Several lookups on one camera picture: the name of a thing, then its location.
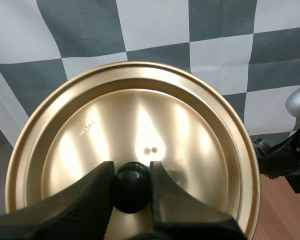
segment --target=gold metal lid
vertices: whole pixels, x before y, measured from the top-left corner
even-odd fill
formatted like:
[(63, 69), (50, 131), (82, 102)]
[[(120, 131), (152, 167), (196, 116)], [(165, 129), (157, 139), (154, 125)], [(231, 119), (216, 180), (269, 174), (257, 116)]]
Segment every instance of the gold metal lid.
[[(161, 161), (186, 192), (234, 217), (251, 239), (260, 204), (259, 170), (238, 115), (213, 88), (175, 67), (120, 62), (87, 71), (32, 114), (13, 150), (6, 211), (70, 186), (103, 161), (118, 169)], [(105, 239), (151, 225), (150, 210), (113, 210)]]

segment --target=white square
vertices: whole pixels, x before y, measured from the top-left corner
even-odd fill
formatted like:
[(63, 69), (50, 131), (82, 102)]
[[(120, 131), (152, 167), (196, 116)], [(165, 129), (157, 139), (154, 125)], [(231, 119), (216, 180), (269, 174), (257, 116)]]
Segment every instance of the white square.
[(253, 34), (190, 42), (191, 72), (222, 95), (247, 92)]
[(254, 33), (300, 28), (300, 0), (258, 0)]
[(0, 0), (0, 64), (60, 57), (35, 0)]
[(105, 64), (124, 61), (128, 61), (126, 52), (104, 56), (62, 58), (66, 78), (68, 80), (90, 69), (94, 69)]
[(244, 125), (249, 135), (290, 132), (296, 118), (287, 111), (287, 98), (300, 86), (286, 86), (247, 92)]
[(189, 42), (187, 0), (118, 0), (126, 51)]

